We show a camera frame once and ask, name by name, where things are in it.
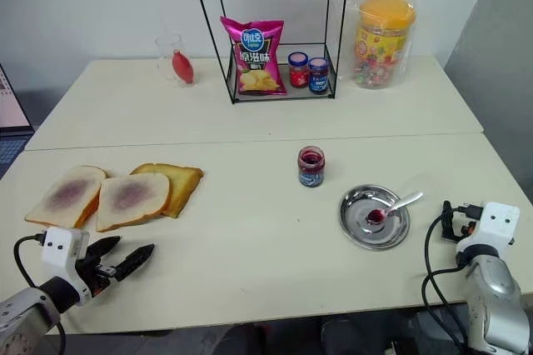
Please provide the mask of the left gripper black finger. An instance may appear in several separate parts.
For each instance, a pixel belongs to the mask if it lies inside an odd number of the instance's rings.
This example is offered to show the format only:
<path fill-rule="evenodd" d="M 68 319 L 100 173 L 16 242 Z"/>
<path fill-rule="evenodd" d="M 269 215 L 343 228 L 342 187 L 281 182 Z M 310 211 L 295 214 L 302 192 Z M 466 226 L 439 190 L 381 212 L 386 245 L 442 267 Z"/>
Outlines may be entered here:
<path fill-rule="evenodd" d="M 108 254 L 121 240 L 120 236 L 104 237 L 87 247 L 85 261 L 100 263 L 102 257 Z"/>
<path fill-rule="evenodd" d="M 148 258 L 152 255 L 155 245 L 148 244 L 137 248 L 135 251 L 126 256 L 126 258 L 115 267 L 114 278 L 121 282 L 130 274 L 135 272 Z"/>

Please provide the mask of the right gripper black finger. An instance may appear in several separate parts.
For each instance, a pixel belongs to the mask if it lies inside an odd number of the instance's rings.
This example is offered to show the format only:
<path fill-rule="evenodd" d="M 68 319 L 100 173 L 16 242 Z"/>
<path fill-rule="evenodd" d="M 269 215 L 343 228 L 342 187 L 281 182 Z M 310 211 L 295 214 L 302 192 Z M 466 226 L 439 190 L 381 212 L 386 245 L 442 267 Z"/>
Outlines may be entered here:
<path fill-rule="evenodd" d="M 441 212 L 441 237 L 448 241 L 454 240 L 453 213 L 451 203 L 445 200 Z"/>

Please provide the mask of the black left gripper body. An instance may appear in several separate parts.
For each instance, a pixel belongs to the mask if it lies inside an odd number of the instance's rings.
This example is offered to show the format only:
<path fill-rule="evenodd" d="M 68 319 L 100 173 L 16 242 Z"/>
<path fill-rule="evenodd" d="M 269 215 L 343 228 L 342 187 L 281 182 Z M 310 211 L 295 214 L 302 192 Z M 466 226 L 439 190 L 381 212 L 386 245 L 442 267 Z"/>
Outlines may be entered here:
<path fill-rule="evenodd" d="M 110 285 L 110 280 L 116 278 L 118 271 L 115 267 L 103 266 L 98 255 L 87 253 L 85 258 L 77 260 L 75 268 L 78 276 L 86 283 L 90 297 L 94 298 Z"/>

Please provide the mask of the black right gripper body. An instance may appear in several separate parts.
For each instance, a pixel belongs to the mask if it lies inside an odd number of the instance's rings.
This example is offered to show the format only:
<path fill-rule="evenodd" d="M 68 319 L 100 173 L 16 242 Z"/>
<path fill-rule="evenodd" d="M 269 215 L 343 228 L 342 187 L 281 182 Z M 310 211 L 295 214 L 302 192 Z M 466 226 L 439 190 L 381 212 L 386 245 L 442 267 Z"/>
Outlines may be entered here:
<path fill-rule="evenodd" d="M 460 233 L 452 234 L 452 242 L 458 243 L 464 238 L 471 236 L 476 228 L 476 224 L 481 220 L 481 214 L 484 208 L 477 205 L 463 205 L 452 210 L 452 214 L 459 213 L 466 218 L 466 223 L 461 225 Z"/>

